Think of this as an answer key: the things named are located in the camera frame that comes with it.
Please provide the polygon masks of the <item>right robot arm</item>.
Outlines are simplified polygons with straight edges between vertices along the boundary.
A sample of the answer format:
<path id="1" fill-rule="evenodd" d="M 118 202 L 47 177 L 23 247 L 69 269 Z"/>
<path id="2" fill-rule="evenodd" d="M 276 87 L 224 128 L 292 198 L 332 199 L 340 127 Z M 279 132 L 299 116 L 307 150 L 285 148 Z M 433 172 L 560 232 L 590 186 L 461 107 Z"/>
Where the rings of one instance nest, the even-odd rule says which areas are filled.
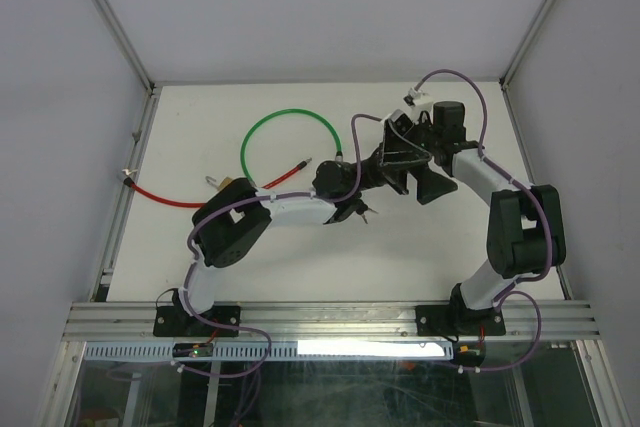
<path id="1" fill-rule="evenodd" d="M 543 280 L 566 259 L 560 196 L 551 185 L 515 179 L 466 137 L 465 106 L 442 101 L 422 112 L 411 133 L 429 151 L 445 176 L 432 187 L 453 181 L 468 186 L 489 208 L 487 259 L 467 280 L 456 284 L 445 305 L 418 305 L 421 336 L 503 335 L 501 304 L 523 283 Z"/>

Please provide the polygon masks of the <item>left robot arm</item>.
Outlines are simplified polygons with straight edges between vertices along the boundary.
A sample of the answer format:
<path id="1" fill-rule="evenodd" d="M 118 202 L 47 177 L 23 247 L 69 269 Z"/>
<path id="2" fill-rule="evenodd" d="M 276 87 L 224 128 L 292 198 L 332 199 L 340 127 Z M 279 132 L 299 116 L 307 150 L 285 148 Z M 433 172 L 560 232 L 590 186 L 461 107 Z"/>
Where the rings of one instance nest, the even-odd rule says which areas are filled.
<path id="1" fill-rule="evenodd" d="M 216 306 L 213 273 L 243 260 L 270 227 L 331 225 L 353 215 L 365 217 L 371 209 L 363 192 L 389 186 L 405 195 L 409 177 L 417 181 L 418 202 L 426 204 L 433 184 L 430 128 L 429 119 L 387 118 L 382 140 L 368 158 L 321 163 L 307 191 L 276 193 L 255 187 L 247 177 L 231 181 L 192 217 L 187 238 L 192 261 L 182 285 L 172 289 L 170 305 L 156 308 L 154 336 L 238 336 L 240 310 Z"/>

